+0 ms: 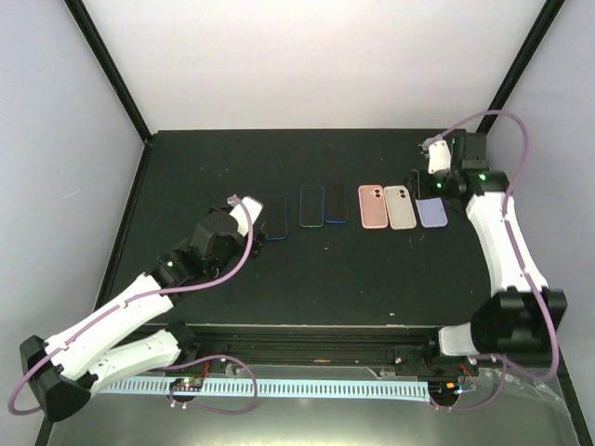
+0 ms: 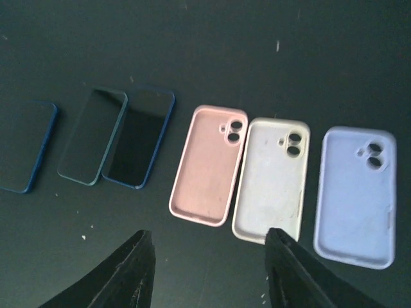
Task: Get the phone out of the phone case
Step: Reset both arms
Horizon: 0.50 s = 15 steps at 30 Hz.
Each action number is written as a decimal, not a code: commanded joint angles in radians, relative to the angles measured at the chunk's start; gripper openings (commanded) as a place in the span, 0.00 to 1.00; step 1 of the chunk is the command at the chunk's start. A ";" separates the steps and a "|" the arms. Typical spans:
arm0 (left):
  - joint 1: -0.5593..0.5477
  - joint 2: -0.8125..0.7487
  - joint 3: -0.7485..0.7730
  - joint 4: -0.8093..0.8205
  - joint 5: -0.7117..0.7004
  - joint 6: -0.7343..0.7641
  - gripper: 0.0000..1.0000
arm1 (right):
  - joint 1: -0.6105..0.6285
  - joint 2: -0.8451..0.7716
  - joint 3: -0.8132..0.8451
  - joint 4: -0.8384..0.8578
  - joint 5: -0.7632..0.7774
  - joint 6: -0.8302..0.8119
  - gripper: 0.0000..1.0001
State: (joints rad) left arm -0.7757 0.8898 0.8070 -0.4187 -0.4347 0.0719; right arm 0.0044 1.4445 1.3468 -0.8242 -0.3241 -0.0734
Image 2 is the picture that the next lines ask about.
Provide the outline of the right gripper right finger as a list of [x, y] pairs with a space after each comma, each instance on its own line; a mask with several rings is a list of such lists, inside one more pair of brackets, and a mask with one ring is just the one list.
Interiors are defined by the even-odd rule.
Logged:
[[270, 228], [266, 235], [265, 268], [272, 307], [382, 307], [280, 228]]

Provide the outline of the beige cased phone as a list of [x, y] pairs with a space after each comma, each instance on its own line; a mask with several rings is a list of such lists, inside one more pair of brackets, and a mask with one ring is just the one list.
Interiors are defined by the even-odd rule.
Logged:
[[247, 132], [232, 232], [264, 244], [270, 228], [298, 240], [310, 148], [302, 121], [255, 118]]

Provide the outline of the lavender phone case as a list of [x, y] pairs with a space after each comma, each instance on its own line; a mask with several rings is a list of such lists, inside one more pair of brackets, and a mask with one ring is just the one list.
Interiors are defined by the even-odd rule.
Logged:
[[335, 126], [322, 141], [313, 247], [374, 270], [395, 258], [397, 146], [386, 131]]

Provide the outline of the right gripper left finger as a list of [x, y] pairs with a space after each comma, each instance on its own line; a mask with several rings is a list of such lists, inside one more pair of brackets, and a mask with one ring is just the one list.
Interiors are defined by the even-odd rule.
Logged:
[[42, 307], [150, 307], [155, 276], [152, 233], [139, 230], [78, 282]]

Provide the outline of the dark phone from pink case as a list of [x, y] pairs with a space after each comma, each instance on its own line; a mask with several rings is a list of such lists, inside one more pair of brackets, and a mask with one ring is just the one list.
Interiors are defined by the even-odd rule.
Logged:
[[46, 101], [1, 103], [1, 188], [28, 193], [58, 115]]

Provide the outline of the teal phone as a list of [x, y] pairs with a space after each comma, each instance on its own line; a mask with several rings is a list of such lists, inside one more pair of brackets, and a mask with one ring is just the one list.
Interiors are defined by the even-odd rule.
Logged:
[[61, 177], [87, 186], [98, 181], [127, 104], [123, 91], [91, 90], [60, 159]]

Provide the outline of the blue phone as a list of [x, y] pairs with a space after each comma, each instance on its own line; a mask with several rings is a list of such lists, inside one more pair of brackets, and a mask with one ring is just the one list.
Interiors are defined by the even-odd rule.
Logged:
[[172, 91], [138, 87], [128, 102], [101, 170], [104, 179], [144, 187], [175, 104]]

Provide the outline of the pink cased phone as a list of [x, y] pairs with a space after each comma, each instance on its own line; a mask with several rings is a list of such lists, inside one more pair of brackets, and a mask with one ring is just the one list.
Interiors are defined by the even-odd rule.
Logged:
[[169, 200], [175, 217], [210, 227], [225, 223], [248, 123], [239, 109], [195, 109]]

